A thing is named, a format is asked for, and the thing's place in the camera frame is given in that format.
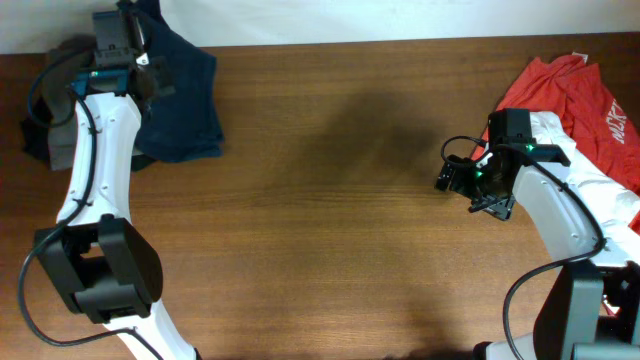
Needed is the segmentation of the navy blue shorts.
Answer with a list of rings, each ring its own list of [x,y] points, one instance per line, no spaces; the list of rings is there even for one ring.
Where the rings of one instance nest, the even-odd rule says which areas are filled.
[[[213,102],[217,59],[174,32],[158,0],[137,1],[148,55],[167,66],[174,92],[149,101],[135,146],[162,162],[180,163],[219,157],[224,133]]]

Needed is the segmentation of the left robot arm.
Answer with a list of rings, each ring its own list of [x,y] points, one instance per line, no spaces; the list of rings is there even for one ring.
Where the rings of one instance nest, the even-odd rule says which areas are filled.
[[[92,16],[97,39],[87,50],[95,63],[66,88],[77,123],[69,188],[55,226],[36,232],[24,261],[39,261],[67,309],[105,330],[75,341],[45,335],[26,306],[25,269],[18,304],[31,331],[53,346],[117,336],[138,359],[197,359],[161,300],[159,255],[131,223],[131,162],[142,108],[173,91],[162,59],[148,55],[145,17],[131,1]]]

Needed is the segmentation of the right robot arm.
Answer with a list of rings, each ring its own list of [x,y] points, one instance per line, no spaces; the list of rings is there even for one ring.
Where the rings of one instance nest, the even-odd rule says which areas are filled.
[[[477,159],[444,154],[436,189],[470,200],[469,212],[506,221],[520,204],[552,261],[522,275],[502,307],[505,338],[477,344],[475,359],[636,359],[639,356],[639,254],[635,234],[605,232],[572,177],[575,161],[534,137],[526,109],[488,117],[488,137],[475,139]],[[531,333],[514,337],[509,322],[516,291],[531,278],[559,274]]]

